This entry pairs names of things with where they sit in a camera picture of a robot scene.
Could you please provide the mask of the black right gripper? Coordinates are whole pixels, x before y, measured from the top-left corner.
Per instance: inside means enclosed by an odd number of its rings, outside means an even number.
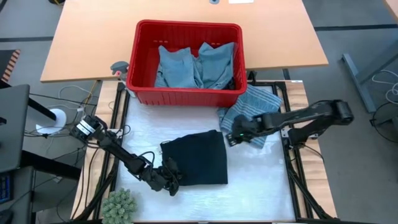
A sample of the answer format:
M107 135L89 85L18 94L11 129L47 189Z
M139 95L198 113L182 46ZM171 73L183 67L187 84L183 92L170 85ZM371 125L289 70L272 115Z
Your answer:
M226 140L230 147L241 144L244 141L250 141L256 137L265 136L261 123L254 120L248 120L244 115L238 115L234 118L231 127L231 133L226 135Z

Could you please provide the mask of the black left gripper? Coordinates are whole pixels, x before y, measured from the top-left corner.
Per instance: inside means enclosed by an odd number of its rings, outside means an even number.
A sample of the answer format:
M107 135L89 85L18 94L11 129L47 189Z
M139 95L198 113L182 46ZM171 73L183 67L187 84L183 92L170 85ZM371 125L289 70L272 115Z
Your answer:
M146 178L147 184L156 192L164 189L170 196L175 196L179 190L179 180L182 178L177 163L172 158L162 161L158 168L149 167L149 174Z

